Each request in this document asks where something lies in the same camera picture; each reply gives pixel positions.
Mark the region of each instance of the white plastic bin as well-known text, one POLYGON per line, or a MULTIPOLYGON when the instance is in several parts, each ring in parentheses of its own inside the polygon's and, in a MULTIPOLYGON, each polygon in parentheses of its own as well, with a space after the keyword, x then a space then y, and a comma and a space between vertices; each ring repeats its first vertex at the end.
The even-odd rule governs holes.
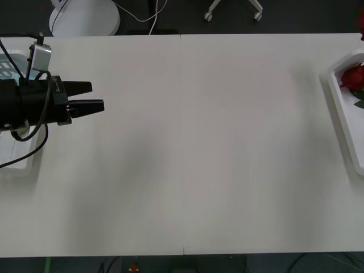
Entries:
POLYGON ((356 107, 359 101, 348 90, 340 88, 343 73, 364 62, 364 49, 358 49, 329 68, 328 80, 335 105, 358 174, 364 175, 364 109, 356 107))
MULTIPOLYGON (((27 70, 27 54, 23 51, 9 50, 11 58, 14 60, 20 71, 25 76, 27 70)), ((0 80, 13 78, 18 80, 19 75, 17 74, 14 67, 11 65, 5 54, 0 51, 0 80)), ((27 142, 18 142, 12 138, 9 131, 0 133, 0 164, 21 158, 27 155, 30 151, 36 148, 36 141, 38 133, 27 142)), ((0 174, 10 174, 17 176, 24 176, 30 173, 32 166, 33 156, 12 164, 8 167, 0 169, 0 174)))

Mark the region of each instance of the dark floor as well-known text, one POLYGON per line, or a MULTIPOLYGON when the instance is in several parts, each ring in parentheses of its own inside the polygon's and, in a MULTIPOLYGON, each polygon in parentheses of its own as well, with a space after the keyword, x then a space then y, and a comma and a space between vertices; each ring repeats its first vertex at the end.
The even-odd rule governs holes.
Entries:
MULTIPOLYGON (((149 17, 148 0, 115 0, 139 19, 149 17)), ((213 20, 202 20, 212 0, 169 0, 158 15, 156 33, 174 30, 178 34, 268 34, 268 33, 325 33, 359 32, 358 14, 363 0, 260 0, 264 8, 259 23, 252 20, 255 13, 248 0, 223 0, 214 10, 213 20)), ((50 36, 50 0, 0 0, 0 33, 42 32, 50 36)), ((147 33, 150 24, 139 23, 121 11, 121 25, 117 35, 147 33)), ((364 263, 353 263, 343 254, 308 254, 291 272, 357 272, 364 263)), ((355 253, 361 260, 364 254, 355 253)), ((251 254, 248 255, 251 273, 286 272, 300 254, 251 254)), ((207 255, 198 257, 123 257, 117 260, 109 273, 129 272, 137 262, 141 272, 169 273, 192 272, 198 268, 204 272, 247 272, 244 255, 207 255), (185 271, 172 271, 184 268, 185 271)), ((52 258, 51 273, 95 272, 104 257, 52 258)), ((45 258, 0 259, 1 273, 45 272, 45 258)))
MULTIPOLYGON (((127 273, 137 264, 140 273, 355 273, 363 272, 362 253, 200 255, 179 257, 121 257, 108 273, 127 273)), ((105 272, 110 262, 105 263, 105 272)), ((0 259, 3 273, 99 273, 104 257, 52 258, 50 270, 44 270, 45 258, 0 259)))
MULTIPOLYGON (((115 0, 139 19, 148 18, 148 0, 115 0)), ((263 18, 252 20, 255 10, 248 0, 223 0, 213 19, 202 20, 212 0, 169 0, 158 15, 157 30, 172 29, 179 34, 325 33, 358 32, 359 6, 364 0, 260 0, 263 18)), ((52 11, 50 0, 0 0, 0 33, 43 32, 52 11)), ((139 23, 120 10, 117 35, 147 31, 148 22, 139 23)))

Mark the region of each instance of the red flower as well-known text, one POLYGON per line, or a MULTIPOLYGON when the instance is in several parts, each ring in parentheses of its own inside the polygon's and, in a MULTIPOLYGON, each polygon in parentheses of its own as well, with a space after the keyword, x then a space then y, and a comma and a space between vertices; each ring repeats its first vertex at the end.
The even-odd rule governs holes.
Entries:
POLYGON ((342 85, 340 87, 353 88, 360 90, 364 87, 364 67, 358 65, 345 71, 341 77, 342 85))

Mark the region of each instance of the table surface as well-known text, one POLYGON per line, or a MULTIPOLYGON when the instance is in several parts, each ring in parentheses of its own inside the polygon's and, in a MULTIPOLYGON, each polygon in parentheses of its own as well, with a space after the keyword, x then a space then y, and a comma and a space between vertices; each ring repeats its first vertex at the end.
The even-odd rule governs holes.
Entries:
POLYGON ((364 250, 364 178, 319 79, 359 35, 46 42, 106 110, 0 178, 0 256, 364 250))

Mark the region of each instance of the chair caster wheel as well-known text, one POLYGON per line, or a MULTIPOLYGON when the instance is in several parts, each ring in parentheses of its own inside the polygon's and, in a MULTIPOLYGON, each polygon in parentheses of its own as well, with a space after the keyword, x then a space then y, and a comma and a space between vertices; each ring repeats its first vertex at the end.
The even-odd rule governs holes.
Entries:
POLYGON ((211 19, 212 19, 212 14, 211 13, 205 13, 204 19, 205 19, 206 22, 210 22, 211 19))
POLYGON ((256 20, 257 22, 259 22, 260 20, 261 20, 261 18, 262 18, 262 14, 261 13, 256 13, 255 15, 254 15, 254 20, 256 20))

